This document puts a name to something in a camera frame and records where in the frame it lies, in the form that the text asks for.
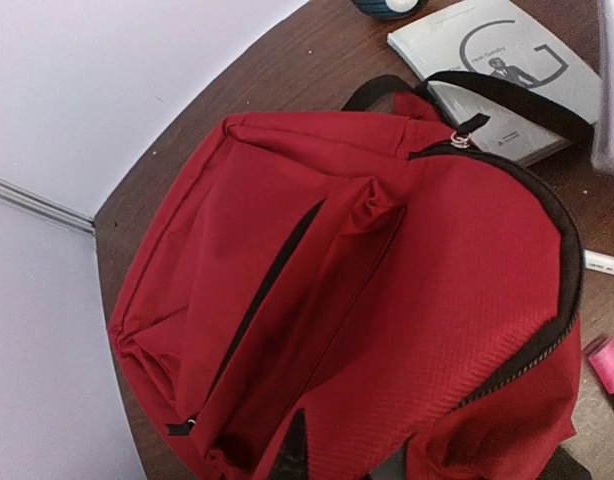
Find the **grey ianra magazine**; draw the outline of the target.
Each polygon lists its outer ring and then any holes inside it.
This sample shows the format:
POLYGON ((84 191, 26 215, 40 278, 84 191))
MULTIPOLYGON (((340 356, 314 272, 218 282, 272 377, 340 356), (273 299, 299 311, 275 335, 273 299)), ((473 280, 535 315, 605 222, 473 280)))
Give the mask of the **grey ianra magazine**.
POLYGON ((614 175, 614 0, 598 1, 601 100, 592 166, 614 175))

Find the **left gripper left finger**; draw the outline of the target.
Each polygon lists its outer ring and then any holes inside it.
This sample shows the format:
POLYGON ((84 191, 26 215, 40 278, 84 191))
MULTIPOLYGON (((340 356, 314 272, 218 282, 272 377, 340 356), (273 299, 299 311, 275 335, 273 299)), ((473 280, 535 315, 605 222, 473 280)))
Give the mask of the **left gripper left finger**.
POLYGON ((271 470, 272 480, 308 480, 308 442, 305 411, 295 412, 271 470))

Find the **red backpack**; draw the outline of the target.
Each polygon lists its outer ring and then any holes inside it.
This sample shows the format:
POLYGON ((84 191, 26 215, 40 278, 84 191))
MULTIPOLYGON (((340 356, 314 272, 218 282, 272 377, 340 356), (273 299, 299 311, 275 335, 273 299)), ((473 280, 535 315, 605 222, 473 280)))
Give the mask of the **red backpack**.
POLYGON ((248 113, 198 146, 120 291, 111 346, 200 479, 549 479, 572 436, 585 262, 533 172, 427 83, 248 113))

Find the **white Great Gatsby book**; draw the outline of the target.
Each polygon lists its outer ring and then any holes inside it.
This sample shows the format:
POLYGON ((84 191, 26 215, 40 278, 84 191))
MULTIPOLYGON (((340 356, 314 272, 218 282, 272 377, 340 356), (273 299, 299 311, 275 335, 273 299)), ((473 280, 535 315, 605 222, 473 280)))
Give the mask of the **white Great Gatsby book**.
POLYGON ((483 151, 530 165, 593 136, 600 77, 511 1, 461 1, 387 42, 454 125, 486 116, 469 135, 483 151))

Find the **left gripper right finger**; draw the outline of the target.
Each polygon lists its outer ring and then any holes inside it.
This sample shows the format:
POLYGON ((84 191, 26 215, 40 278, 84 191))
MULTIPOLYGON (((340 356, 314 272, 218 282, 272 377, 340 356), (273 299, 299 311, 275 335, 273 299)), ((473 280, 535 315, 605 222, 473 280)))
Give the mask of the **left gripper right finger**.
POLYGON ((549 461, 549 480, 591 480, 590 471, 563 447, 558 447, 549 461))

